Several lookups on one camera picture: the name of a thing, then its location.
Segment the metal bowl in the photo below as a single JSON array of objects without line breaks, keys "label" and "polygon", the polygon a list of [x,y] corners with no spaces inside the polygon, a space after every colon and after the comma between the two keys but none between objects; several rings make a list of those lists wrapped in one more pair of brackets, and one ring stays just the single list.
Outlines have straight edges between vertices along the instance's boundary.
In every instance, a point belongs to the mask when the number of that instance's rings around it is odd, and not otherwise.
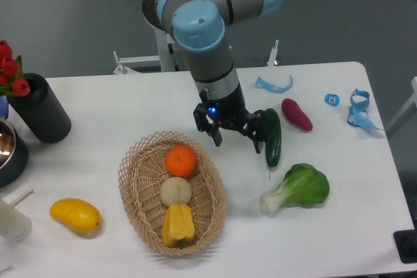
[{"label": "metal bowl", "polygon": [[0,188],[22,174],[28,157],[27,147],[13,125],[0,118]]}]

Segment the red tulip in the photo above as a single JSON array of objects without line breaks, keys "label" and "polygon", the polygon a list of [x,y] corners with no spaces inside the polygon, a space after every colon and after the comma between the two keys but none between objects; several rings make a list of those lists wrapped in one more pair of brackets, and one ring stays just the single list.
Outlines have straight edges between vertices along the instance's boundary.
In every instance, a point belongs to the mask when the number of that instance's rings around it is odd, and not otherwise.
[{"label": "red tulip", "polygon": [[6,75],[9,78],[12,78],[16,74],[19,74],[18,63],[10,57],[3,58],[3,60],[1,61],[1,69],[3,70],[4,75]]},{"label": "red tulip", "polygon": [[6,76],[0,74],[0,85],[1,84],[7,85],[7,84],[9,84],[9,81],[8,81],[8,78]]},{"label": "red tulip", "polygon": [[26,96],[30,93],[31,88],[26,79],[19,78],[13,83],[12,90],[18,96]]},{"label": "red tulip", "polygon": [[7,44],[6,40],[0,41],[0,60],[4,57],[12,57],[12,48]]}]

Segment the wicker basket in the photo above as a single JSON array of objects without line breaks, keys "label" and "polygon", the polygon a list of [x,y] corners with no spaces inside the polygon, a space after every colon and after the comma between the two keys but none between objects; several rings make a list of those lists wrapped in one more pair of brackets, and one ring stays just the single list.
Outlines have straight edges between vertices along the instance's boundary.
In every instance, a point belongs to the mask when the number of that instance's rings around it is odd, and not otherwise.
[{"label": "wicker basket", "polygon": [[[192,187],[190,205],[195,237],[183,249],[164,245],[161,237],[167,207],[160,200],[160,186],[172,177],[164,165],[175,145],[191,148],[197,158],[193,173],[186,177]],[[210,243],[226,216],[226,196],[217,169],[209,155],[193,139],[175,132],[149,135],[131,147],[119,171],[119,189],[130,223],[151,248],[166,255],[187,255]]]}]

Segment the orange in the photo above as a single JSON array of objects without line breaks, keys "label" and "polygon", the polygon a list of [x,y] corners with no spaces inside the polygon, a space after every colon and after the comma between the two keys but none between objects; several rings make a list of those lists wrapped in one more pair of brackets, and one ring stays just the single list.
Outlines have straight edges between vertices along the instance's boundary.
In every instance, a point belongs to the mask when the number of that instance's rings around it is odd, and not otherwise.
[{"label": "orange", "polygon": [[174,176],[184,177],[191,174],[195,163],[194,151],[187,146],[174,146],[165,157],[165,168]]}]

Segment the white table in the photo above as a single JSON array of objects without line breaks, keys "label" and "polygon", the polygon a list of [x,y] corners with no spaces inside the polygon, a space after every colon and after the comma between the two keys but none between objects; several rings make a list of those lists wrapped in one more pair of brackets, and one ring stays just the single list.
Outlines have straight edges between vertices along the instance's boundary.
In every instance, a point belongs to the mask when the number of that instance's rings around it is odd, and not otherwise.
[{"label": "white table", "polygon": [[[257,76],[293,88],[273,94],[253,88]],[[358,63],[238,70],[249,111],[273,107],[281,117],[283,149],[268,178],[265,155],[237,132],[221,130],[223,143],[199,133],[192,111],[199,97],[188,72],[49,79],[72,119],[69,136],[54,145],[37,141],[11,112],[9,121],[27,143],[30,160],[20,181],[35,193],[17,205],[33,222],[14,247],[7,277],[336,277],[416,270],[402,264],[393,232],[412,228],[407,204],[383,131],[367,133],[346,123],[355,89],[371,94],[370,119],[382,127],[365,68]],[[325,104],[338,94],[337,107]],[[313,122],[311,133],[288,124],[280,110],[296,100]],[[205,250],[172,259],[137,236],[123,210],[118,170],[142,137],[173,130],[193,137],[211,155],[228,196],[228,215]],[[259,211],[259,196],[296,163],[327,175],[330,195],[319,207]],[[79,197],[102,213],[100,233],[78,236],[48,214],[64,197]]]}]

